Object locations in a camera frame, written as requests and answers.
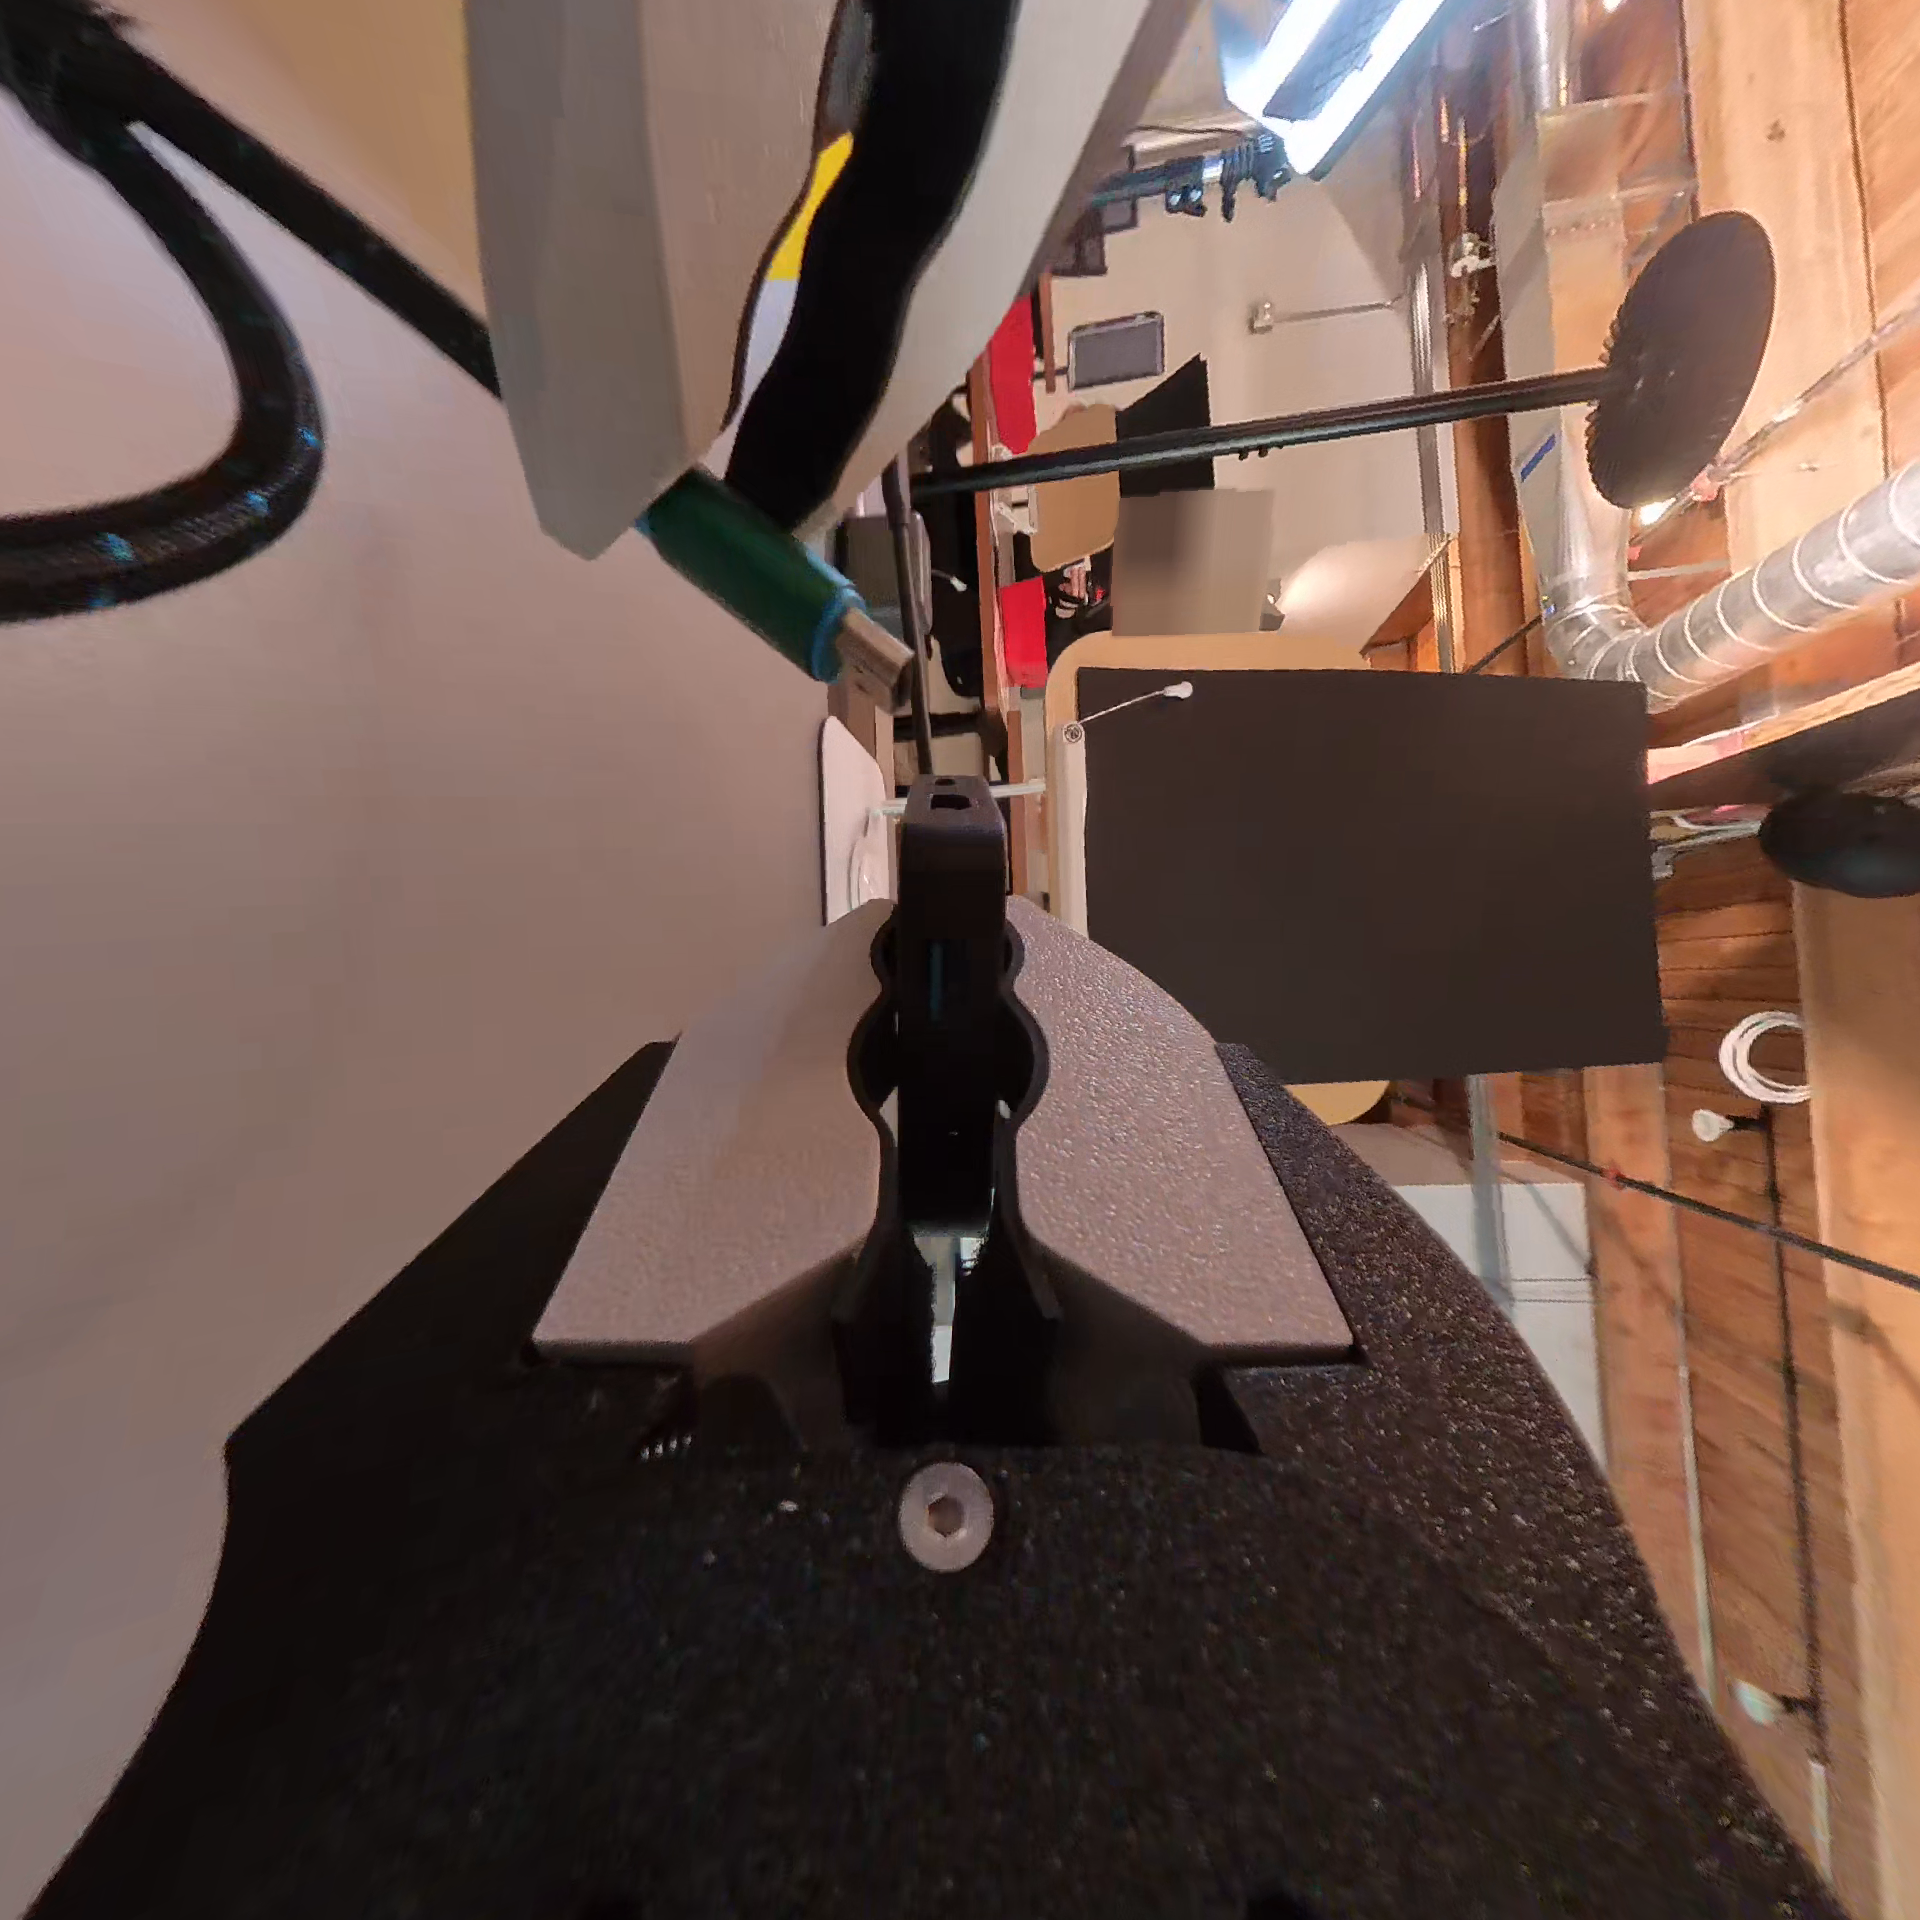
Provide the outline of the black ceiling lamp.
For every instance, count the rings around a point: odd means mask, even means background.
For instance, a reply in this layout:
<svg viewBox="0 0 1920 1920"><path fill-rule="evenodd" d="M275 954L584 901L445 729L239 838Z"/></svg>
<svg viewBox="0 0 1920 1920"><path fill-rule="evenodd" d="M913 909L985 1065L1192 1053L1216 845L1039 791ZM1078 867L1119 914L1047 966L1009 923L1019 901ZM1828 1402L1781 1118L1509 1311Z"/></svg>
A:
<svg viewBox="0 0 1920 1920"><path fill-rule="evenodd" d="M1797 885L1848 898L1918 895L1918 805L1807 789L1772 805L1758 833L1766 862Z"/></svg>

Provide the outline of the black hub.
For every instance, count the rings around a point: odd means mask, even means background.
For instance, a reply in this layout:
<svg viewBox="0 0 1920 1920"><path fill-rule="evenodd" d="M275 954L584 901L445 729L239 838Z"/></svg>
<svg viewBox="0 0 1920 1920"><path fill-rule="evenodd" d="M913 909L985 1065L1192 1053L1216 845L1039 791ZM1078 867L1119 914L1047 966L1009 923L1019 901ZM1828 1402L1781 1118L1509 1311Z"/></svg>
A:
<svg viewBox="0 0 1920 1920"><path fill-rule="evenodd" d="M895 1153L916 1233L982 1233L1000 1105L1006 841L985 782L913 782L894 914Z"/></svg>

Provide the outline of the black braided cable green plugs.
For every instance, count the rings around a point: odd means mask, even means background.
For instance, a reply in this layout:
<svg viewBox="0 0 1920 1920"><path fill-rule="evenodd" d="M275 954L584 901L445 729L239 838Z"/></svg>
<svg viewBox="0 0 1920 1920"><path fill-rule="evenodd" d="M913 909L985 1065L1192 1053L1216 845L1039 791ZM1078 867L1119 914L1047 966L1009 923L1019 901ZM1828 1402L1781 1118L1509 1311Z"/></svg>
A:
<svg viewBox="0 0 1920 1920"><path fill-rule="evenodd" d="M1 82L62 153L147 226L213 324L236 396L227 446L177 481L88 507L5 516L8 626L200 585L287 535L319 485L326 433L300 338L248 261L142 132L189 157L497 396L489 329L324 187L142 52L103 5L5 3ZM913 653L857 589L705 469L637 530L687 585L817 684L899 711Z"/></svg>

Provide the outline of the black pole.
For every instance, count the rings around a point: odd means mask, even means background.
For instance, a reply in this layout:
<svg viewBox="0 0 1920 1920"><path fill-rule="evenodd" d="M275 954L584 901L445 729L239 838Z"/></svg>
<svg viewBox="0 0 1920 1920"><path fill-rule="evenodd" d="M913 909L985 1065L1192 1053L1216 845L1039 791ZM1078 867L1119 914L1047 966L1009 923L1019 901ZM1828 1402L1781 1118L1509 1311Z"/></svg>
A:
<svg viewBox="0 0 1920 1920"><path fill-rule="evenodd" d="M910 495L920 507L945 495L1580 406L1597 493L1633 509L1654 495L1683 493L1717 460L1758 383L1775 291L1766 231L1748 212L1724 210L1692 222L1656 250L1620 301L1593 369L1027 453L931 470L912 483Z"/></svg>

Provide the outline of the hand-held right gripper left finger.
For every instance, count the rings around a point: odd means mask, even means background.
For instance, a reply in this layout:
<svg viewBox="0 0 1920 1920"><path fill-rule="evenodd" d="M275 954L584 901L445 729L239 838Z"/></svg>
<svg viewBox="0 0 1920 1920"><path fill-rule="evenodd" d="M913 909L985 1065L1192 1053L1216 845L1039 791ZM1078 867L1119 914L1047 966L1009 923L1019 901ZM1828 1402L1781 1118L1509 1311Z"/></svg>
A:
<svg viewBox="0 0 1920 1920"><path fill-rule="evenodd" d="M804 934L680 1034L536 1321L544 1359L659 1379L649 1445L895 1445L933 1423L894 914Z"/></svg>

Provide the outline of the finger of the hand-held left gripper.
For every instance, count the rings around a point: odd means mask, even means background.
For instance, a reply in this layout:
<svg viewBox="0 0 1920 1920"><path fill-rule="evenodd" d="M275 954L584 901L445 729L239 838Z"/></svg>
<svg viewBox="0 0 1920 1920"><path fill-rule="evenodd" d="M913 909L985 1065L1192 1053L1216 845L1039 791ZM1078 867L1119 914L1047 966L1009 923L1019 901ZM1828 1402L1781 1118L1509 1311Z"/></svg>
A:
<svg viewBox="0 0 1920 1920"><path fill-rule="evenodd" d="M815 532L907 450L1112 166L1195 5L879 3L851 155L727 485Z"/></svg>
<svg viewBox="0 0 1920 1920"><path fill-rule="evenodd" d="M541 529L601 555L691 469L729 481L798 283L765 262L852 132L867 5L469 5L497 390Z"/></svg>

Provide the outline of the silver air duct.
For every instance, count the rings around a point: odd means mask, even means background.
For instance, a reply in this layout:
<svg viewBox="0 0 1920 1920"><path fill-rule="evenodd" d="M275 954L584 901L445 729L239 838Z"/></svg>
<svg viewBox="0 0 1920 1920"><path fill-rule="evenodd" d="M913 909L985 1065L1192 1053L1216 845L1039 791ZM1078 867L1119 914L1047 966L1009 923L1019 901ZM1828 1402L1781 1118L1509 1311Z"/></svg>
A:
<svg viewBox="0 0 1920 1920"><path fill-rule="evenodd" d="M1918 581L1918 463L1656 621L1630 603L1625 509L1576 466L1563 469L1558 500L1542 585L1547 653L1565 678L1640 689L1653 711L1791 653Z"/></svg>

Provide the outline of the black sheet wooden board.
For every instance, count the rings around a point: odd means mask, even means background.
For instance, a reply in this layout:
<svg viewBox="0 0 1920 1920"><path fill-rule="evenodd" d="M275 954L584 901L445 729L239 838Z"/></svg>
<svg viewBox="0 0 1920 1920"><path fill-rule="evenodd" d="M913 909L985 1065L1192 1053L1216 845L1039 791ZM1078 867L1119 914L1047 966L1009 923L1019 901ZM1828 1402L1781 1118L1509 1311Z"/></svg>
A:
<svg viewBox="0 0 1920 1920"><path fill-rule="evenodd" d="M1644 691L1281 653L1062 652L1051 909L1293 1089L1660 1062Z"/></svg>

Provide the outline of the studio light panel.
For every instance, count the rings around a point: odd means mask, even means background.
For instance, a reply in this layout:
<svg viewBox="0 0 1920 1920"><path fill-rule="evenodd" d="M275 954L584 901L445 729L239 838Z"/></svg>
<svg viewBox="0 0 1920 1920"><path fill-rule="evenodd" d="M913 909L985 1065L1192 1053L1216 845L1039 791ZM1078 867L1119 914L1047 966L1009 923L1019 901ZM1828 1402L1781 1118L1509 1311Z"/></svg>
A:
<svg viewBox="0 0 1920 1920"><path fill-rule="evenodd" d="M1321 179L1380 98L1460 12L1459 3L1213 3L1224 105Z"/></svg>

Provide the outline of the plain wooden board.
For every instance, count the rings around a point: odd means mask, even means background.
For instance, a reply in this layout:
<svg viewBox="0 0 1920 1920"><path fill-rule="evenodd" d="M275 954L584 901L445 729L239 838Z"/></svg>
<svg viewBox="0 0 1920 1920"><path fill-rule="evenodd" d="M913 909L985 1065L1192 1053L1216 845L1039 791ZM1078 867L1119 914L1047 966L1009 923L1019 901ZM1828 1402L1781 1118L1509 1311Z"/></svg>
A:
<svg viewBox="0 0 1920 1920"><path fill-rule="evenodd" d="M1077 402L1044 425L1028 446L1036 458L1068 450L1111 450L1117 411L1105 401ZM1028 485L1030 559L1039 574L1068 570L1112 543L1119 511L1119 474L1091 470L1061 483Z"/></svg>

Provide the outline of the black light stand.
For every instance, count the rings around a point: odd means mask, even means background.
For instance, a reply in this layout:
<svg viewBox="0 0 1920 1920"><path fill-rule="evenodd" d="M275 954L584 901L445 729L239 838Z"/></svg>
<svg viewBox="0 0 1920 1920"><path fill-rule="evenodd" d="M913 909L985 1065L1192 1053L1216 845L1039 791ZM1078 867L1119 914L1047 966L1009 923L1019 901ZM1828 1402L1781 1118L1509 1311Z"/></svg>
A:
<svg viewBox="0 0 1920 1920"><path fill-rule="evenodd" d="M1091 189L1088 205L1105 231L1119 231L1136 225L1147 201L1159 201L1165 212L1198 220L1209 212L1209 197L1213 197L1220 220L1230 225L1241 193L1272 201L1293 179L1278 140L1252 135L1222 148L1211 147L1152 162L1131 159Z"/></svg>

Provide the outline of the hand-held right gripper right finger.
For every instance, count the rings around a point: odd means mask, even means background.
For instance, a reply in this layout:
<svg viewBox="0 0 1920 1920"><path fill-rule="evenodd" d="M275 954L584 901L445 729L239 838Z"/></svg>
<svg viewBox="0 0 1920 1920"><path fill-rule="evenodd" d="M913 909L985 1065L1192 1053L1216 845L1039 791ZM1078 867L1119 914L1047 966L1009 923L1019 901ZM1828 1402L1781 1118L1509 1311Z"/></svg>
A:
<svg viewBox="0 0 1920 1920"><path fill-rule="evenodd" d="M1357 1341L1211 1035L1028 901L1006 908L991 1211L949 1427L980 1445L1255 1445L1241 1369Z"/></svg>

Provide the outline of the small framed screen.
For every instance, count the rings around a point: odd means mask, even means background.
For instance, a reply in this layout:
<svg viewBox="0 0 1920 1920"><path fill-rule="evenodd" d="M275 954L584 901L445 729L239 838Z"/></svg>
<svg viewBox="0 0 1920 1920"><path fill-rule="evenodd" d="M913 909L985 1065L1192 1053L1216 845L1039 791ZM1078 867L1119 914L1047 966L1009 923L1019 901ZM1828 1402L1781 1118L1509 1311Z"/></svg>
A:
<svg viewBox="0 0 1920 1920"><path fill-rule="evenodd" d="M1165 323L1161 311L1073 324L1068 334L1068 386L1073 393L1165 373Z"/></svg>

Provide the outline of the grey desk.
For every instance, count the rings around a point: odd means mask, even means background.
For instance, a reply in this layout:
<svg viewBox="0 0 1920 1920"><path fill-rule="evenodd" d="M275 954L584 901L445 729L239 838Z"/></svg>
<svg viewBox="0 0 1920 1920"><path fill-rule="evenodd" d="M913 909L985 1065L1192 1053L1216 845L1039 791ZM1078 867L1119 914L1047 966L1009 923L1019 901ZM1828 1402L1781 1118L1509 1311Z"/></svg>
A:
<svg viewBox="0 0 1920 1920"><path fill-rule="evenodd" d="M821 922L827 691L157 147L319 389L264 554L5 629L5 1915L200 1623L223 1445L637 1047Z"/></svg>

